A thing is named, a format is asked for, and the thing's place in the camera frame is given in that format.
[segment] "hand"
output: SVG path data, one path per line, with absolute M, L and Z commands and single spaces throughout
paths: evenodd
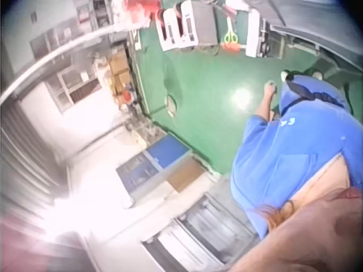
M 265 96 L 268 98 L 272 98 L 273 95 L 276 94 L 276 92 L 277 92 L 276 84 L 272 80 L 267 81 L 264 87 Z

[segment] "white wall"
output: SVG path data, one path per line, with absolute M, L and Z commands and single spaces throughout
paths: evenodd
M 92 93 L 62 114 L 42 82 L 20 104 L 60 159 L 79 151 L 123 119 L 111 93 L 105 89 Z
M 213 182 L 204 173 L 180 194 L 161 183 L 134 208 L 124 209 L 126 192 L 115 169 L 141 148 L 122 131 L 78 160 L 70 169 L 75 196 L 86 194 L 91 232 L 86 235 L 92 256 L 104 272 L 159 272 L 161 269 L 141 245 L 191 207 Z
M 14 70 L 34 61 L 30 41 L 50 28 L 76 17 L 72 0 L 17 0 L 4 16 L 1 38 Z M 32 24 L 31 14 L 36 12 L 37 23 Z

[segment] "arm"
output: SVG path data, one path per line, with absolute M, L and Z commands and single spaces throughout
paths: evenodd
M 276 93 L 276 85 L 272 81 L 268 81 L 264 87 L 264 96 L 261 104 L 255 114 L 262 117 L 266 121 L 270 121 L 270 108 L 273 96 Z

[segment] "white machine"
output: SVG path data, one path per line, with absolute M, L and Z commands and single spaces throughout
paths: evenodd
M 180 48 L 218 44 L 213 6 L 187 0 L 180 9 L 185 29 Z
M 160 45 L 161 45 L 161 48 L 163 49 L 163 51 L 167 51 L 167 50 L 178 47 L 178 45 L 175 42 L 174 35 L 172 32 L 172 27 L 171 27 L 173 25 L 173 22 L 175 23 L 175 21 L 173 20 L 174 17 L 176 20 L 175 11 L 174 11 L 174 9 L 170 8 L 168 10 L 165 10 L 163 13 L 161 13 L 160 18 L 156 20 L 159 41 L 160 41 Z
M 178 15 L 179 17 L 173 8 L 169 8 L 161 14 L 160 20 L 157 20 L 163 51 L 218 44 L 212 6 L 187 0 L 180 5 Z
M 257 10 L 251 9 L 248 13 L 246 56 L 252 58 L 266 57 L 270 52 L 268 35 L 266 20 L 261 17 Z

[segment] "scissors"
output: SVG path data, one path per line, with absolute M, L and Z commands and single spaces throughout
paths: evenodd
M 231 17 L 227 17 L 228 32 L 225 36 L 225 43 L 238 43 L 238 36 L 233 32 Z

